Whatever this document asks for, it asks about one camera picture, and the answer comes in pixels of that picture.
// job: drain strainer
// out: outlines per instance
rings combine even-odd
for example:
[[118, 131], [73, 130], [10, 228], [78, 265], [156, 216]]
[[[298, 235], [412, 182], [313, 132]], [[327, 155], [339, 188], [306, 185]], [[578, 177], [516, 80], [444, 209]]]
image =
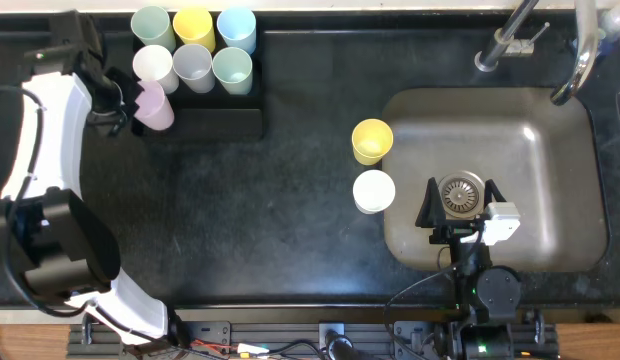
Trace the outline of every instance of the drain strainer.
[[439, 182], [446, 212], [458, 218], [472, 218], [481, 212], [483, 189], [483, 181], [469, 171], [450, 174]]

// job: cup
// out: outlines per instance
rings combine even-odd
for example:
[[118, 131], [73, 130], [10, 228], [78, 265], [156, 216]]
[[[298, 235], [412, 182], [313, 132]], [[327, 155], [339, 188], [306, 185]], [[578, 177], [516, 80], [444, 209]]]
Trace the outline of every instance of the cup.
[[215, 47], [212, 16], [202, 7], [181, 9], [172, 22], [174, 31], [184, 44], [199, 44], [213, 52]]
[[257, 47], [257, 19], [248, 8], [226, 9], [217, 18], [217, 29], [226, 45], [252, 54]]
[[385, 210], [394, 200], [392, 178], [380, 170], [368, 170], [359, 175], [352, 186], [357, 209], [364, 214]]
[[143, 92], [135, 99], [139, 109], [134, 117], [152, 130], [165, 130], [174, 122], [174, 112], [163, 88], [156, 81], [139, 81]]
[[146, 6], [132, 15], [132, 32], [146, 45], [161, 45], [173, 52], [176, 45], [170, 16], [158, 6]]
[[232, 95], [245, 95], [252, 89], [252, 59], [239, 48], [225, 48], [212, 60], [212, 71]]
[[166, 94], [173, 93], [179, 87], [179, 78], [172, 69], [172, 55], [163, 46], [142, 47], [132, 59], [132, 69], [139, 79], [161, 84]]
[[379, 119], [363, 120], [352, 131], [354, 157], [363, 165], [374, 165], [390, 151], [393, 140], [388, 124]]
[[212, 55], [199, 44], [183, 45], [172, 57], [174, 72], [192, 91], [203, 94], [214, 87]]

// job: yellow cup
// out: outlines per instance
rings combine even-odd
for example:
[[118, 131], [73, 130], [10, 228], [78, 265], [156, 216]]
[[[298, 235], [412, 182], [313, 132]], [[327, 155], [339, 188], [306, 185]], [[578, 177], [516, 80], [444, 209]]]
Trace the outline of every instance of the yellow cup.
[[390, 151], [394, 137], [388, 124], [379, 119], [360, 122], [352, 131], [354, 157], [363, 165], [374, 165]]
[[212, 16], [205, 8], [191, 7], [179, 10], [174, 16], [172, 26], [184, 44], [199, 44], [210, 52], [214, 51], [216, 44]]

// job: sink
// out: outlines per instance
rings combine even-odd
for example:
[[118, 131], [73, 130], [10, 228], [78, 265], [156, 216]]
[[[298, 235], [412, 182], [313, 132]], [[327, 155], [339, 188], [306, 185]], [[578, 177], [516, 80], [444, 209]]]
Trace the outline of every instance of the sink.
[[[384, 228], [399, 261], [436, 269], [441, 246], [429, 244], [431, 230], [414, 225], [430, 177], [440, 183], [450, 218], [482, 211], [481, 186], [489, 179], [515, 203], [521, 226], [490, 248], [495, 264], [566, 272], [601, 259], [608, 236], [590, 118], [576, 99], [553, 105], [551, 91], [412, 89], [390, 100], [382, 119], [394, 145], [382, 167], [397, 196]], [[447, 251], [441, 261], [449, 263]]]

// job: white cup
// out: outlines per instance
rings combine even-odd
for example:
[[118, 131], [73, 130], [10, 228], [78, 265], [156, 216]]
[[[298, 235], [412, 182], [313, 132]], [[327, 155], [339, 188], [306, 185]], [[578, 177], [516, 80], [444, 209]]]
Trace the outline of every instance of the white cup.
[[172, 57], [174, 72], [196, 93], [207, 93], [214, 87], [212, 55], [203, 45], [183, 45]]
[[177, 46], [170, 16], [158, 6], [146, 6], [132, 15], [132, 32], [146, 45], [161, 45], [173, 52]]
[[234, 7], [221, 12], [217, 29], [226, 45], [252, 54], [257, 47], [257, 19], [248, 8]]
[[153, 130], [165, 130], [174, 122], [174, 112], [170, 102], [156, 81], [139, 81], [143, 92], [135, 99], [139, 106], [134, 117]]
[[392, 178], [380, 170], [368, 170], [359, 175], [352, 186], [357, 209], [364, 214], [385, 210], [394, 200]]
[[239, 48], [225, 48], [212, 60], [212, 71], [231, 95], [245, 95], [252, 89], [252, 59]]
[[163, 46], [142, 47], [132, 60], [132, 69], [139, 79], [161, 84], [166, 94], [172, 94], [179, 87], [179, 77], [172, 69], [172, 55]]

